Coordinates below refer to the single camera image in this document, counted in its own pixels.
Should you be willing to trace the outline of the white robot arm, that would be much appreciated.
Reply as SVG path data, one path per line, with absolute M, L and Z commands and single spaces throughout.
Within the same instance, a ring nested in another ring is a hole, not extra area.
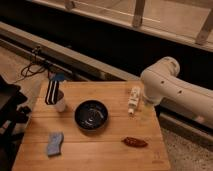
M 157 106 L 166 98 L 213 124 L 213 90 L 178 78 L 180 65 L 173 57 L 163 57 L 141 73 L 143 98 Z

